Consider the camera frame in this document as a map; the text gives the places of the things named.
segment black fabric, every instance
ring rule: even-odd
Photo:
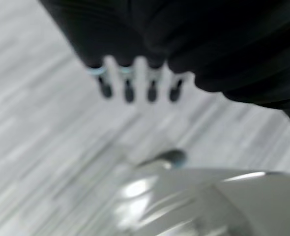
[[[290,0],[42,2],[86,64],[105,52],[153,54],[192,71],[201,89],[290,117]]]
[[[145,56],[149,66],[161,67],[165,56],[153,53],[142,37],[128,26],[107,0],[40,0],[88,67],[96,68],[112,55],[118,64]]]

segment laminate floor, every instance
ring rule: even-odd
[[[278,111],[227,101],[184,85],[168,101],[145,100],[145,61],[136,60],[137,101],[104,100],[53,21],[34,0],[0,0],[0,236],[120,235],[112,195],[135,164],[171,148],[186,167],[290,172],[290,121]]]

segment gray wooden floor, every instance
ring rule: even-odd
[[[0,0],[0,236],[119,235],[111,200],[133,166],[161,151],[187,151],[187,167],[290,172],[290,122],[277,111],[229,102],[185,84],[179,103],[103,100],[34,0]]]

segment black caster wheel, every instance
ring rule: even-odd
[[[152,81],[147,93],[147,99],[149,102],[155,102],[157,100],[157,86],[156,81]]]
[[[177,102],[181,96],[183,80],[179,80],[176,84],[176,87],[170,89],[169,99],[171,102]]]
[[[124,95],[127,103],[132,103],[134,101],[134,89],[130,80],[125,81]]]
[[[100,91],[101,91],[102,95],[105,98],[111,98],[113,95],[111,86],[109,84],[105,83],[101,76],[98,77],[98,82],[99,82]]]

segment wood grain floor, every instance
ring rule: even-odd
[[[278,111],[227,101],[184,86],[168,101],[145,100],[138,59],[137,101],[124,103],[114,61],[115,97],[97,83],[34,0],[0,0],[0,236],[120,235],[112,195],[142,160],[184,149],[187,167],[290,172],[290,121]]]

